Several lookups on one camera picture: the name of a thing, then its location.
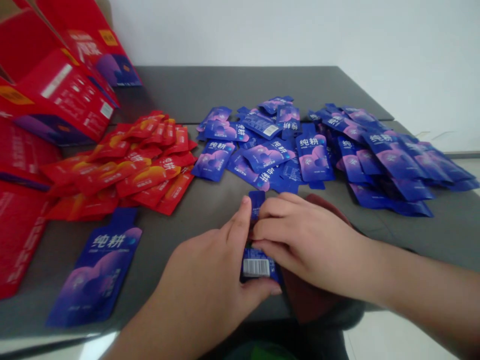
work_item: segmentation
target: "tiled floor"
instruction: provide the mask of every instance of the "tiled floor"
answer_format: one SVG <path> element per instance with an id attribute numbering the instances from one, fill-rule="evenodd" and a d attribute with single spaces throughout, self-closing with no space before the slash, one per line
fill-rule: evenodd
<path id="1" fill-rule="evenodd" d="M 480 178 L 480 159 L 460 159 L 455 162 Z M 85 345 L 30 359 L 97 360 L 115 336 L 113 333 Z M 350 360 L 456 359 L 410 321 L 390 311 L 367 312 L 355 328 L 345 332 L 345 345 Z"/>

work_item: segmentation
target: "red sachet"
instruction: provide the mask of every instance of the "red sachet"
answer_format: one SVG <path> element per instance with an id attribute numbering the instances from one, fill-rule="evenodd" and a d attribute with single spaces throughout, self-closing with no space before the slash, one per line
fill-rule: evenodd
<path id="1" fill-rule="evenodd" d="M 156 206 L 155 211 L 167 216 L 172 215 L 187 191 L 190 183 L 194 179 L 194 176 L 191 174 L 192 169 L 193 166 L 188 166 L 182 169 L 181 174 L 175 178 L 170 189 L 168 189 L 163 199 L 161 199 Z"/>

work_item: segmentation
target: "barcode label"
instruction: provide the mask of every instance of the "barcode label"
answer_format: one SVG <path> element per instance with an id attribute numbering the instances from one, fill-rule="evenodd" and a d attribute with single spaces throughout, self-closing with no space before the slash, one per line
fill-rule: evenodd
<path id="1" fill-rule="evenodd" d="M 114 108 L 111 107 L 108 103 L 104 102 L 101 109 L 100 109 L 101 114 L 106 117 L 107 119 L 110 119 L 112 116 L 112 113 L 114 112 Z"/>
<path id="2" fill-rule="evenodd" d="M 270 263 L 268 259 L 244 259 L 243 276 L 247 278 L 269 277 Z"/>
<path id="3" fill-rule="evenodd" d="M 267 136 L 270 136 L 272 135 L 274 132 L 276 132 L 277 130 L 279 129 L 278 126 L 275 126 L 275 125 L 270 125 L 269 127 L 267 127 L 263 133 Z"/>

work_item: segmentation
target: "finger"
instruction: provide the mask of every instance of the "finger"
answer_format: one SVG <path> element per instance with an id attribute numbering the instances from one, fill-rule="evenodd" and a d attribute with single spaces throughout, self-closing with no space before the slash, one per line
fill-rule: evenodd
<path id="1" fill-rule="evenodd" d="M 278 197 L 269 197 L 260 207 L 258 219 L 285 218 L 295 213 L 297 205 Z"/>
<path id="2" fill-rule="evenodd" d="M 295 240 L 296 234 L 284 218 L 265 218 L 259 220 L 251 232 L 252 240 L 271 240 L 290 245 Z"/>
<path id="3" fill-rule="evenodd" d="M 280 285 L 268 277 L 252 279 L 242 285 L 241 306 L 243 316 L 247 317 L 270 295 L 280 295 L 282 288 Z"/>
<path id="4" fill-rule="evenodd" d="M 296 270 L 299 268 L 300 262 L 297 257 L 282 243 L 260 240 L 254 241 L 251 247 L 262 250 L 265 255 L 292 273 L 296 273 Z"/>
<path id="5" fill-rule="evenodd" d="M 248 196 L 241 200 L 240 208 L 233 218 L 230 231 L 227 236 L 227 243 L 238 246 L 243 251 L 249 235 L 250 217 L 252 216 L 252 201 Z"/>

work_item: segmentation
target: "red cardboard box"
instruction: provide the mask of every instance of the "red cardboard box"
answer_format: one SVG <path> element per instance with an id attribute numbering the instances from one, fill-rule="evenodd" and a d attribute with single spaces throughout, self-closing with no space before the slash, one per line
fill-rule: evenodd
<path id="1" fill-rule="evenodd" d="M 0 180 L 42 191 L 50 189 L 52 182 L 40 172 L 40 166 L 60 161 L 60 149 L 3 119 L 0 134 Z"/>
<path id="2" fill-rule="evenodd" d="M 0 181 L 0 299 L 17 292 L 42 237 L 51 202 L 44 192 Z"/>
<path id="3" fill-rule="evenodd" d="M 142 85 L 95 0 L 28 2 L 56 30 L 75 56 L 92 64 L 111 86 Z"/>
<path id="4" fill-rule="evenodd" d="M 107 98 L 32 9 L 1 15 L 0 114 L 58 146 L 97 143 L 114 110 Z"/>

